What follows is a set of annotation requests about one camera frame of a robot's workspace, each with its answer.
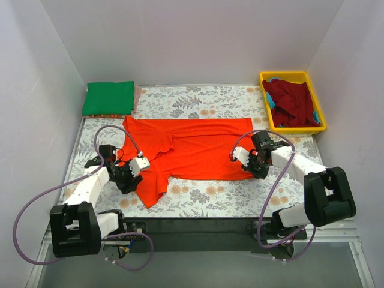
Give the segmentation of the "orange t shirt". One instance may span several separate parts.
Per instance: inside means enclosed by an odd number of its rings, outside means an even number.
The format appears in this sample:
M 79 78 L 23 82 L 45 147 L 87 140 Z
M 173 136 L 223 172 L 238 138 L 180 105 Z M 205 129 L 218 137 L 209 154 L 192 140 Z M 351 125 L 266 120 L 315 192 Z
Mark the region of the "orange t shirt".
M 134 119 L 123 121 L 129 132 L 119 156 L 127 161 L 139 147 L 150 162 L 136 193 L 150 208 L 167 191 L 169 178 L 237 181 L 252 175 L 230 161 L 236 141 L 253 129 L 251 118 Z

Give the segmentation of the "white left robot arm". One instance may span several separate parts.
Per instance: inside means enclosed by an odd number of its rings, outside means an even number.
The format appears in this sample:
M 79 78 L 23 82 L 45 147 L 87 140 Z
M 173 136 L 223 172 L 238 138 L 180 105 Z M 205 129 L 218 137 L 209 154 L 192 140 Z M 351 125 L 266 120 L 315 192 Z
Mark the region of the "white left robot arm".
M 119 209 L 95 212 L 95 204 L 104 186 L 116 184 L 121 193 L 134 192 L 143 180 L 140 173 L 149 169 L 149 160 L 140 151 L 128 161 L 117 158 L 117 148 L 99 146 L 99 155 L 84 166 L 85 179 L 61 205 L 50 210 L 53 253 L 57 258 L 98 254 L 107 236 L 123 239 L 128 232 Z

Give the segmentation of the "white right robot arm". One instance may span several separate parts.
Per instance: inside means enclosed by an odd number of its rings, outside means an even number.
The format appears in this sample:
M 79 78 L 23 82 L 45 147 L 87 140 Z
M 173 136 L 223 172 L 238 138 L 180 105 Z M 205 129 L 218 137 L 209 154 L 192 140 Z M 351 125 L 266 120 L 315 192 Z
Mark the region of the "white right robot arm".
M 275 142 L 267 131 L 251 136 L 254 149 L 241 149 L 244 171 L 256 179 L 265 179 L 269 168 L 275 166 L 289 174 L 304 188 L 304 202 L 275 211 L 272 233 L 288 237 L 294 227 L 312 224 L 322 227 L 354 217 L 356 205 L 345 171 L 340 167 L 325 167 L 297 154 L 286 140 Z

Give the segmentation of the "folded green t shirt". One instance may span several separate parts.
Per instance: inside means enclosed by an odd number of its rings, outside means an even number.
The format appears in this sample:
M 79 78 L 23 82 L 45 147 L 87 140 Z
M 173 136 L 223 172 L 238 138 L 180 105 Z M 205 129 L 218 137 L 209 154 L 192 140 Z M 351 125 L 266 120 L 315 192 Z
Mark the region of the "folded green t shirt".
M 82 116 L 130 115 L 134 109 L 135 84 L 125 82 L 89 82 Z

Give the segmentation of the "folded pink t shirt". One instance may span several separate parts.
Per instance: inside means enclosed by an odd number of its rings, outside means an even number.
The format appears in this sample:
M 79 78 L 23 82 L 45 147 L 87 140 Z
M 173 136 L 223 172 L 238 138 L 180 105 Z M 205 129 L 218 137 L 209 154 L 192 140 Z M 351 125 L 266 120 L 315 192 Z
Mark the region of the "folded pink t shirt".
M 134 116 L 137 112 L 137 106 L 139 103 L 139 99 L 142 93 L 142 89 L 139 87 L 138 84 L 135 84 L 135 91 L 134 91 L 134 106 L 133 110 L 126 115 L 112 115 L 112 114 L 100 114 L 100 115 L 89 115 L 86 116 L 87 118 L 110 118 L 110 119 L 124 119 L 126 116 Z

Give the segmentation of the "yellow plastic bin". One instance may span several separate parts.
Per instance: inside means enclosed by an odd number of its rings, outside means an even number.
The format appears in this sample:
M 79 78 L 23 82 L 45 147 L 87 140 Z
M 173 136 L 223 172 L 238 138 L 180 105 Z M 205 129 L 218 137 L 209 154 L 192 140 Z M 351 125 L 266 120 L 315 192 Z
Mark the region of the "yellow plastic bin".
M 317 134 L 327 125 L 305 71 L 263 71 L 260 88 L 269 127 L 280 134 Z

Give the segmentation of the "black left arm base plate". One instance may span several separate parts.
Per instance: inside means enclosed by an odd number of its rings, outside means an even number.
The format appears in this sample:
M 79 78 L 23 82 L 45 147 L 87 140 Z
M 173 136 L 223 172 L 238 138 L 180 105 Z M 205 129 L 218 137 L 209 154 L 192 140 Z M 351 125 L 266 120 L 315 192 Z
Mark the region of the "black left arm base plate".
M 147 228 L 147 224 L 145 222 L 123 222 L 123 232 L 136 232 L 136 233 L 145 233 Z M 135 241 L 144 241 L 146 238 L 144 236 L 130 235 L 123 236 L 122 239 L 124 241 L 131 241 L 135 239 Z

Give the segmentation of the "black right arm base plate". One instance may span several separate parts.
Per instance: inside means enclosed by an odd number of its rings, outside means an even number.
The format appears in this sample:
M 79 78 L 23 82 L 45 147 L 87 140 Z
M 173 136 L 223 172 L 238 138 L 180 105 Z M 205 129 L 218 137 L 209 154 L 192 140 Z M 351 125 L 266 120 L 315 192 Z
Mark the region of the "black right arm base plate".
M 259 224 L 257 221 L 251 221 L 246 225 L 245 231 L 255 240 L 260 238 L 261 240 L 282 240 L 285 237 L 288 237 L 294 231 L 298 230 L 298 227 L 291 228 L 278 228 L 275 224 L 272 224 L 270 221 L 265 221 L 261 225 L 260 236 L 257 236 L 257 228 Z

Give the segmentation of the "aluminium frame rail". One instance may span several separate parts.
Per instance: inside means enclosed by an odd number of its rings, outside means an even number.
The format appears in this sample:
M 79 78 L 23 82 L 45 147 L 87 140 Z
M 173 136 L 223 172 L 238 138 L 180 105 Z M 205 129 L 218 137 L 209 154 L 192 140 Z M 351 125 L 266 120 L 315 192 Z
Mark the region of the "aluminium frame rail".
M 284 248 L 261 249 L 252 218 L 131 218 L 139 241 L 112 263 L 118 243 L 96 256 L 33 268 L 28 287 L 373 287 L 352 220 L 308 227 Z M 126 266 L 135 267 L 128 271 Z

